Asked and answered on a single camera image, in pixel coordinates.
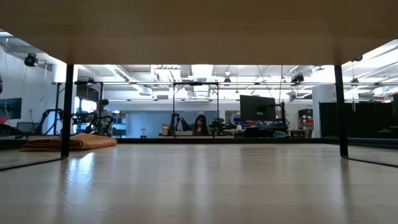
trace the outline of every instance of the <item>orange mat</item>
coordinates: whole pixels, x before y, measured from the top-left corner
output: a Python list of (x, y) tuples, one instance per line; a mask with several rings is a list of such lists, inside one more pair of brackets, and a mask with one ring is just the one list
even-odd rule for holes
[[(98, 149), (117, 145), (117, 140), (106, 136), (80, 133), (69, 140), (71, 151)], [(21, 151), (60, 151), (61, 139), (34, 139), (29, 140)]]

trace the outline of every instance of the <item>white column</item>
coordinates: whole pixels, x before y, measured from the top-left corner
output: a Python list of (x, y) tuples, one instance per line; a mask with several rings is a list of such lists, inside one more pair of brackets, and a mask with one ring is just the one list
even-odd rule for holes
[(315, 137), (321, 137), (319, 103), (336, 102), (336, 88), (334, 86), (315, 86), (312, 88), (313, 128)]

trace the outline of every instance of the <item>wooden tabletop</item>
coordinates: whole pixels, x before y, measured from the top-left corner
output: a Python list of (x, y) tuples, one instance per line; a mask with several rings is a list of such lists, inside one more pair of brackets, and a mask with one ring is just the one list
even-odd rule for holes
[(0, 29), (77, 64), (341, 64), (398, 36), (396, 0), (21, 0), (1, 6)]

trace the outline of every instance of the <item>person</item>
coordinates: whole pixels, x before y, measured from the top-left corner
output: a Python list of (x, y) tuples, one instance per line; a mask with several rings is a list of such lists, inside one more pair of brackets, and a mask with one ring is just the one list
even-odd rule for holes
[[(101, 111), (101, 117), (111, 116), (111, 113), (108, 110), (104, 109), (104, 107), (108, 104), (109, 104), (108, 100), (98, 101), (97, 109), (94, 110), (93, 113), (100, 115), (100, 111)], [(89, 115), (88, 121), (91, 121), (93, 118), (94, 118), (94, 115)], [(95, 131), (98, 132), (98, 134), (101, 134), (101, 135), (104, 134), (104, 128), (109, 124), (110, 121), (111, 121), (111, 118), (101, 119), (101, 128), (98, 129), (97, 127), (94, 127)], [(113, 130), (113, 124), (111, 123), (108, 126), (108, 134), (107, 134), (108, 137), (112, 137), (112, 130)]]
[(195, 120), (195, 125), (192, 131), (193, 136), (209, 136), (209, 130), (207, 129), (206, 125), (206, 116), (199, 115)]

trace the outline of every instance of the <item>monitor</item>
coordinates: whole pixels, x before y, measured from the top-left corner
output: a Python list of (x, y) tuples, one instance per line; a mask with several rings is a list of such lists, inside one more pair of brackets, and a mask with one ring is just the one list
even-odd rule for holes
[(252, 121), (275, 121), (275, 98), (241, 95), (241, 119)]
[(22, 108), (22, 98), (11, 98), (0, 100), (0, 118), (20, 119)]
[(25, 133), (34, 133), (38, 125), (38, 123), (32, 122), (18, 122), (17, 129)]

